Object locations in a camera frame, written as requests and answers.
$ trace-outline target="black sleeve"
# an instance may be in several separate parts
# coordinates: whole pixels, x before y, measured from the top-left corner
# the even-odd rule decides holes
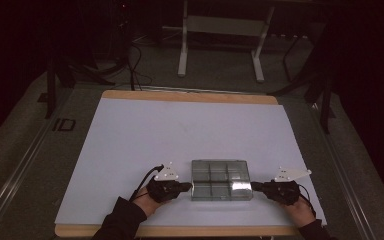
[[[146,215],[139,206],[119,197],[112,213],[105,217],[92,240],[131,240],[139,224],[145,220]]]
[[[298,228],[305,240],[335,240],[330,237],[327,230],[322,226],[322,220],[316,219],[314,222]]]

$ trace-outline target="white board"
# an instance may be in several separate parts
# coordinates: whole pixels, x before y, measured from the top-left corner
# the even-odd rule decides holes
[[[154,166],[173,162],[191,182],[194,159],[239,159],[252,181],[273,179],[279,166],[307,169],[280,105],[192,103],[102,98],[73,172],[56,224],[101,224],[118,196],[128,199]],[[310,177],[307,188],[326,224]],[[142,225],[290,226],[263,193],[251,201],[195,202],[190,192],[159,208]]]

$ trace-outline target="gray carpet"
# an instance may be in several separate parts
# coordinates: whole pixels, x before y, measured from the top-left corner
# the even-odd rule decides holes
[[[163,46],[145,46],[138,42],[142,56],[136,70],[141,74],[137,76],[144,90],[151,86],[154,90],[155,87],[170,87],[264,94],[288,84],[280,61],[291,42],[284,39],[266,41],[261,57],[266,81],[262,84],[254,80],[248,51],[209,50],[209,46],[199,44],[190,47],[186,77],[178,78],[180,50],[176,40],[172,41],[174,44]],[[300,69],[310,50],[307,41],[298,43],[288,58],[291,72]],[[132,50],[131,59],[133,63],[139,59],[137,50]],[[80,75],[77,79],[79,83],[72,92],[58,89],[60,108],[52,119],[44,120],[46,106],[36,102],[45,91],[45,75],[41,76],[0,128],[0,189],[17,164],[25,160],[25,154],[33,152],[22,184],[2,211],[0,239],[50,239],[53,236],[59,204],[100,95],[110,88]],[[129,73],[125,70],[108,80],[117,83],[116,89],[128,89]],[[335,118],[329,119],[331,134],[326,136],[317,122],[318,111],[303,101],[303,92],[305,87],[279,98],[279,102],[285,106],[305,162],[313,171],[311,177],[326,214],[329,232],[339,239],[384,239],[384,187],[339,98],[334,96],[332,100]],[[56,118],[75,119],[74,130],[52,131]],[[38,141],[35,137],[41,132],[46,134]],[[38,143],[34,151],[29,148],[31,143]],[[364,215],[354,216],[360,210]],[[360,226],[361,218],[365,218],[362,222],[367,222],[368,226]]]

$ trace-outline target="person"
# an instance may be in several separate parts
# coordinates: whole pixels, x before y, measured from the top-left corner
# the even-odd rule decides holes
[[[107,215],[101,228],[92,240],[131,240],[134,239],[139,224],[148,219],[165,203],[155,202],[148,194],[146,187],[140,189],[133,202],[121,197],[117,199],[112,213]],[[334,240],[322,227],[321,220],[316,219],[310,206],[299,198],[293,205],[279,204],[298,228],[306,240]]]

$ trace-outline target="transparent storage case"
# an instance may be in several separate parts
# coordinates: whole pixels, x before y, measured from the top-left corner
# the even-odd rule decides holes
[[[249,201],[252,189],[244,160],[193,160],[192,201]]]

